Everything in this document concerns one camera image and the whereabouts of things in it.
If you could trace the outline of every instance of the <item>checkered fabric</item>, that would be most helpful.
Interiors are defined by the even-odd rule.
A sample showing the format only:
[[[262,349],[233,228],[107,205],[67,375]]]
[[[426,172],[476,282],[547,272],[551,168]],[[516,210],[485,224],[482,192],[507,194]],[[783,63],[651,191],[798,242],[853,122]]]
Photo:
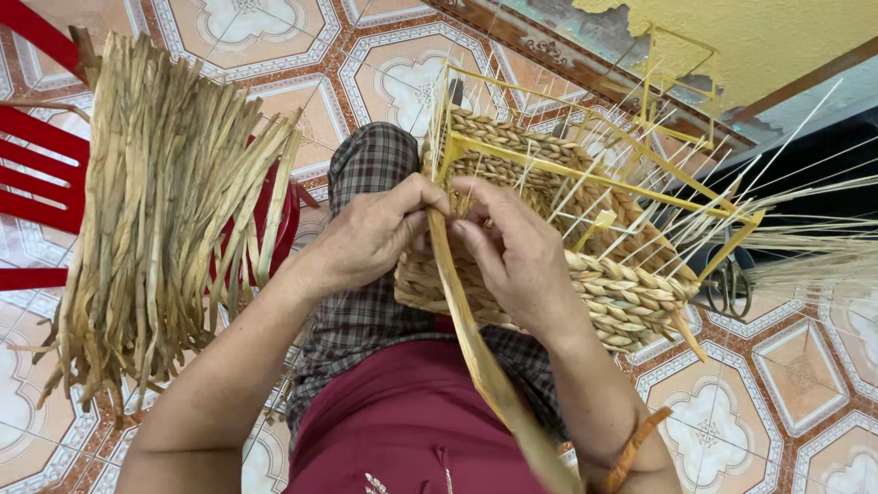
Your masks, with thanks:
[[[333,217],[360,193],[392,189],[421,168],[418,142],[384,122],[360,127],[335,151],[329,165]],[[357,290],[334,294],[315,311],[315,324],[293,368],[295,386],[287,402],[290,446],[311,401],[332,378],[391,345],[419,339],[456,339],[433,331],[435,316],[397,303],[393,271]],[[486,326],[482,335],[497,360],[527,398],[536,418],[559,442],[568,440],[561,421],[549,356],[532,337]]]

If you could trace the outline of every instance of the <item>maroon shirt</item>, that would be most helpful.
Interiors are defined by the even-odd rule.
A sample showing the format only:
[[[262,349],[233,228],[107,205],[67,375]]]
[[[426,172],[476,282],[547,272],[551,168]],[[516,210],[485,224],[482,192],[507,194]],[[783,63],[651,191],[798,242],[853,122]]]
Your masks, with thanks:
[[[456,341],[391,346],[333,379],[302,420],[284,493],[543,492],[472,385]]]

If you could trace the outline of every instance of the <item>person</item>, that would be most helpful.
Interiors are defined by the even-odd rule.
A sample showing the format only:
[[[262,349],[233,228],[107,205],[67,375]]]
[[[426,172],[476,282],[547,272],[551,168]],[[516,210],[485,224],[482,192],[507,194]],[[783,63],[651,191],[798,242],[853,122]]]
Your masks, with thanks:
[[[555,440],[572,439],[587,491],[602,491],[649,412],[573,292],[560,234],[510,189],[480,178],[454,178],[477,200],[455,218],[419,168],[417,141],[390,124],[366,125],[342,143],[328,172],[334,219],[149,410],[117,492],[240,491],[244,443],[313,310],[287,404],[286,492],[543,491],[474,388],[453,331],[393,298],[392,269],[422,240],[425,207],[450,218],[487,289],[532,335],[482,329],[538,421]],[[680,492],[656,432],[620,492]]]

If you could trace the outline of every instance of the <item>hand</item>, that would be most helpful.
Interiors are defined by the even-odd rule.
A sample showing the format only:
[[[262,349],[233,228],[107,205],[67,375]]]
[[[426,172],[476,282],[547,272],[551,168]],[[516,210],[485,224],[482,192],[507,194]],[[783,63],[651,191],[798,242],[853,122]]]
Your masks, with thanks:
[[[481,178],[454,177],[453,186],[478,201],[451,231],[476,259],[485,286],[512,317],[545,345],[551,329],[572,318],[588,318],[573,291],[561,234],[540,218],[513,189]],[[488,219],[493,227],[485,228]]]
[[[450,214],[446,193],[420,173],[389,191],[357,195],[288,269],[314,298],[368,285],[427,231],[426,206]]]

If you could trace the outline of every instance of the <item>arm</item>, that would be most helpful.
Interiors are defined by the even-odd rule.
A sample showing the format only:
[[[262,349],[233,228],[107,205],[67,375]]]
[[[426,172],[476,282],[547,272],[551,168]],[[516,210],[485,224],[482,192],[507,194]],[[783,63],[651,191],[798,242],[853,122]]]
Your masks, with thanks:
[[[485,285],[513,320],[549,352],[558,401],[588,491],[603,479],[629,437],[649,417],[646,405],[601,345],[588,308],[573,292],[561,235],[511,189],[455,178],[478,203],[452,232],[476,259]],[[485,229],[487,219],[493,227]],[[673,461],[650,434],[620,492],[680,492]]]
[[[450,212],[445,193],[420,174],[391,191],[357,196],[326,232],[285,260],[150,409],[117,492],[240,491],[244,441],[300,326],[323,297],[392,269],[426,230],[425,205]]]

